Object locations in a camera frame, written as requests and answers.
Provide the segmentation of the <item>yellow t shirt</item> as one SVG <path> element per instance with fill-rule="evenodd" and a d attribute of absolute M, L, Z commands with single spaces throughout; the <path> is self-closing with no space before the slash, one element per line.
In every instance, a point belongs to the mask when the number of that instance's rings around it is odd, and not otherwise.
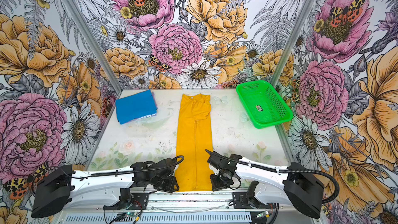
<path fill-rule="evenodd" d="M 212 151 L 210 96 L 183 95 L 180 104 L 176 155 L 184 161 L 175 172 L 179 191 L 210 191 L 210 169 L 207 150 Z"/>

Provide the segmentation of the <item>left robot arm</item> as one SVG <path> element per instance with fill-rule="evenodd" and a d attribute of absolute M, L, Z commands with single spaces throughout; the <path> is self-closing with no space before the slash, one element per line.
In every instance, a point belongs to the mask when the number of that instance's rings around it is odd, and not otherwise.
<path fill-rule="evenodd" d="M 179 190 L 174 171 L 183 160 L 177 156 L 97 172 L 62 166 L 37 183 L 31 217 L 44 218 L 65 208 L 91 205 L 127 208 L 133 202 L 132 188 L 152 186 L 155 191 L 174 193 Z"/>

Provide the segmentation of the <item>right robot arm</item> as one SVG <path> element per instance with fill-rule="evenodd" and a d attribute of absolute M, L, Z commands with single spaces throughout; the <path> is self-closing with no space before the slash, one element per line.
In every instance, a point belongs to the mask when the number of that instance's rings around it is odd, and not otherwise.
<path fill-rule="evenodd" d="M 230 157 L 215 151 L 208 154 L 207 162 L 214 171 L 210 176 L 213 191 L 236 189 L 248 181 L 250 186 L 244 200 L 249 206 L 291 205 L 305 216 L 320 217 L 324 185 L 300 164 L 272 166 L 235 154 Z"/>

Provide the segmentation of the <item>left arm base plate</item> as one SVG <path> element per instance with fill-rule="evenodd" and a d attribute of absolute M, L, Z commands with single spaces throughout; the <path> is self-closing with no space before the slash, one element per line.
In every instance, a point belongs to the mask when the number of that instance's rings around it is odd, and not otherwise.
<path fill-rule="evenodd" d="M 104 206 L 104 210 L 146 210 L 147 204 L 149 201 L 149 194 L 145 193 L 134 193 L 130 194 L 129 197 L 122 197 L 119 202 L 115 203 L 112 206 Z"/>

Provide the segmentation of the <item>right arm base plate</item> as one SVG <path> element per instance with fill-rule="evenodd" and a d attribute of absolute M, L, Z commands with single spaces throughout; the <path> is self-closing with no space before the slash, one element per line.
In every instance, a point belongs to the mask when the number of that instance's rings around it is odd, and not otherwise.
<path fill-rule="evenodd" d="M 275 209 L 276 203 L 261 203 L 246 192 L 232 192 L 232 206 L 234 209 Z"/>

